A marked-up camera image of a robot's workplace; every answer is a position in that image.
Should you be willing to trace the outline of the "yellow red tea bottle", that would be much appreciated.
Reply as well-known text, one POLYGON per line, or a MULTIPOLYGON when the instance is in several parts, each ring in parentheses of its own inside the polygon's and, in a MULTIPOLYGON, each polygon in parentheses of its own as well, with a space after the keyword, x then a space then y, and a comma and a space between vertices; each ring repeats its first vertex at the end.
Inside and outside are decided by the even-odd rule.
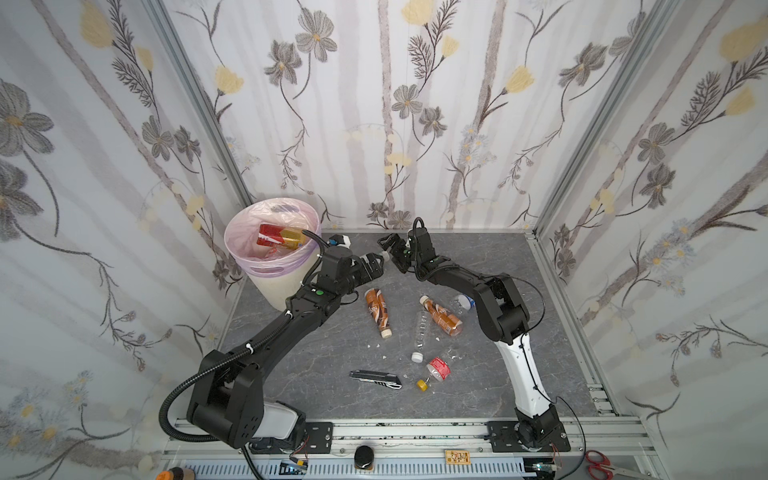
POLYGON ((303 233, 302 229, 262 223, 259 226, 256 244, 258 246, 294 251, 302 248, 307 243, 307 240, 308 237, 303 233))

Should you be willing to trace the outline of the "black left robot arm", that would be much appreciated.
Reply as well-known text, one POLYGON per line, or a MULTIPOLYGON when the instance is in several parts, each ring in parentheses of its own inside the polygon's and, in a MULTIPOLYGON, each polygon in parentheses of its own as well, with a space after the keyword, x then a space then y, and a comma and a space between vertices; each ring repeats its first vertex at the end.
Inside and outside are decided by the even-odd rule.
POLYGON ((285 438, 295 430, 296 412, 289 409, 293 418, 287 420, 267 409, 265 380, 304 337, 342 306, 345 296, 380 278, 389 259, 384 252, 355 255, 342 235, 329 243, 305 233, 319 248, 319 257, 298 290, 256 336, 228 352, 210 352, 198 372, 168 394, 158 413, 167 436, 189 443, 221 441, 240 449, 258 436, 285 438))

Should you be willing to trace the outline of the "blue-label water bottle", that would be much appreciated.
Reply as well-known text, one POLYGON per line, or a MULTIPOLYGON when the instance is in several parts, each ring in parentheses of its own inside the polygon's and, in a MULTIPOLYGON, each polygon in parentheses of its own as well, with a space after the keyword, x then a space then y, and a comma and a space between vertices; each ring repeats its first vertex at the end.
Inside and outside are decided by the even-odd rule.
POLYGON ((465 315, 475 309, 475 301, 464 294, 457 294, 451 300, 452 310, 457 315, 465 315))

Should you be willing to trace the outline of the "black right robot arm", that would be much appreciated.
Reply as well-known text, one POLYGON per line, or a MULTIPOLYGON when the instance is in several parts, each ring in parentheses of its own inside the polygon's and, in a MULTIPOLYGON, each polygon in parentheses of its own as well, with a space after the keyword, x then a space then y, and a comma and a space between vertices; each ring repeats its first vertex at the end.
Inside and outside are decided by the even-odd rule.
POLYGON ((530 313, 514 279, 508 274, 478 273, 437 254, 420 218, 406 237, 393 233, 377 243, 400 272, 451 288, 475 302, 479 326, 498 348, 514 391, 517 422, 512 441, 528 451, 547 447, 570 451, 556 405, 541 385, 530 344, 530 313))

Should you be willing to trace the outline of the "copper coffee bottle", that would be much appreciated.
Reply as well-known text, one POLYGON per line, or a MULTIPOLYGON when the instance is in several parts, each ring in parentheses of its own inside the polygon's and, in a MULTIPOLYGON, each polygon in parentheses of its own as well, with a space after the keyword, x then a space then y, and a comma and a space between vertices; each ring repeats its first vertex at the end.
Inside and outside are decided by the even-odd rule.
POLYGON ((392 330, 390 326, 390 317, 382 291, 377 288, 367 290, 365 293, 365 300, 368 311, 376 323, 381 337, 383 339, 391 337, 392 330))

